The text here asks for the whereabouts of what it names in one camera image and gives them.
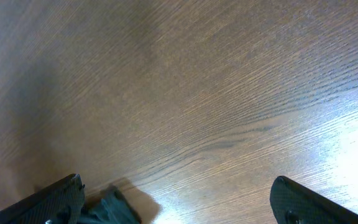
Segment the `dark green t-shirt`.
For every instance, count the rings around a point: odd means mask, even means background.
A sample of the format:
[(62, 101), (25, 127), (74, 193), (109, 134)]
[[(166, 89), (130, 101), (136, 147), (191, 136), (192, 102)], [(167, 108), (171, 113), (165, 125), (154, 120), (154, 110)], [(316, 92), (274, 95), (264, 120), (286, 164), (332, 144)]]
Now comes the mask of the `dark green t-shirt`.
[(77, 220), (80, 224), (140, 224), (139, 214), (114, 185), (87, 200)]

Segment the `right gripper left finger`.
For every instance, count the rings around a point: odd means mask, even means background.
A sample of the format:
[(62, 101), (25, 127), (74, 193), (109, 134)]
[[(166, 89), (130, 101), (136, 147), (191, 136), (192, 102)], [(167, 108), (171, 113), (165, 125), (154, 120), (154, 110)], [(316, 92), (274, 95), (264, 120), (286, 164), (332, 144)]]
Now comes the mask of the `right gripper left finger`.
[(0, 211), (0, 224), (76, 223), (85, 204), (85, 186), (70, 174)]

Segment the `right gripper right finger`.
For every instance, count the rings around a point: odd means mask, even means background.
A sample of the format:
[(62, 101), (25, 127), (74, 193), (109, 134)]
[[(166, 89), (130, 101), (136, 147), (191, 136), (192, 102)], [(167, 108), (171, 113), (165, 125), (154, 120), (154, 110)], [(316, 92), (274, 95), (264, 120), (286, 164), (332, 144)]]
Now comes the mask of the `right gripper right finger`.
[(283, 175), (272, 184), (270, 206), (278, 224), (358, 224), (358, 214)]

